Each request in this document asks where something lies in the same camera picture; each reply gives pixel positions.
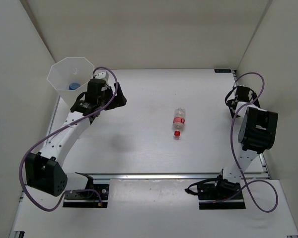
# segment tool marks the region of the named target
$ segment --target white table surface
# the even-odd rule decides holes
[[[273,213],[259,211],[243,192],[246,209],[199,210],[198,198],[184,188],[195,180],[111,180],[108,208],[63,208],[44,212],[27,198],[20,203],[14,231],[25,238],[286,238],[298,235],[278,180],[270,182],[279,195]],[[251,186],[264,209],[275,204],[264,183]],[[59,198],[30,188],[43,205]]]
[[[231,117],[224,97],[231,73],[213,69],[115,70],[124,107],[102,112],[77,140],[63,169],[80,173],[218,173],[233,161]],[[174,110],[186,110],[179,140],[172,130]],[[52,126],[69,108],[61,99]],[[241,120],[235,126],[235,147]],[[263,172],[259,158],[248,172]]]

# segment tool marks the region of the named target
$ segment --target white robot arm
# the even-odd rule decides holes
[[[250,88],[237,86],[235,98],[225,101],[232,117],[235,116],[235,112],[238,112],[236,116],[243,118],[238,134],[239,151],[236,157],[241,169],[232,160],[227,167],[221,170],[217,178],[194,183],[185,189],[188,194],[199,196],[199,200],[202,201],[200,209],[245,208],[242,193],[236,195],[241,189],[241,172],[245,172],[257,156],[265,150],[269,150],[274,144],[278,114],[261,109],[258,101],[251,104],[250,91],[252,91]],[[252,92],[252,99],[254,99],[257,95],[254,91]],[[190,190],[190,187],[195,185],[198,187],[198,192]],[[213,203],[213,201],[221,200],[225,200],[225,202]]]
[[[112,98],[113,91],[107,81],[107,72],[99,73],[89,81],[87,91],[78,96],[62,127],[97,111]],[[105,110],[124,106],[126,102],[118,83],[117,95]],[[79,190],[92,186],[91,177],[78,173],[65,174],[62,166],[76,140],[97,116],[99,114],[71,125],[56,134],[37,154],[30,153],[26,157],[25,171],[28,186],[53,196],[59,196],[64,190]]]

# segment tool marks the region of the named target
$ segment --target black mounting plate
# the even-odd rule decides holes
[[[100,194],[103,206],[100,206],[98,203],[98,196],[95,193],[86,192],[86,194],[82,195],[81,193],[73,192],[65,195],[63,207],[107,208],[109,184],[94,184],[93,188]]]
[[[229,210],[245,209],[243,194],[240,192],[233,199],[220,203],[201,203],[202,201],[222,200],[232,196],[234,191],[220,192],[214,183],[204,183],[198,185],[200,210]]]

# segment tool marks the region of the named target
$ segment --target clear plastic bottle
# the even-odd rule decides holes
[[[185,120],[185,110],[182,108],[178,108],[174,111],[174,119],[173,119],[173,128],[174,136],[179,137],[181,134],[181,131],[184,128],[184,120]]]

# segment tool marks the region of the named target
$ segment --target blue bottle cap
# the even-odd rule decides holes
[[[70,90],[76,90],[79,87],[80,87],[79,83],[71,83],[70,86],[69,86],[69,89]]]

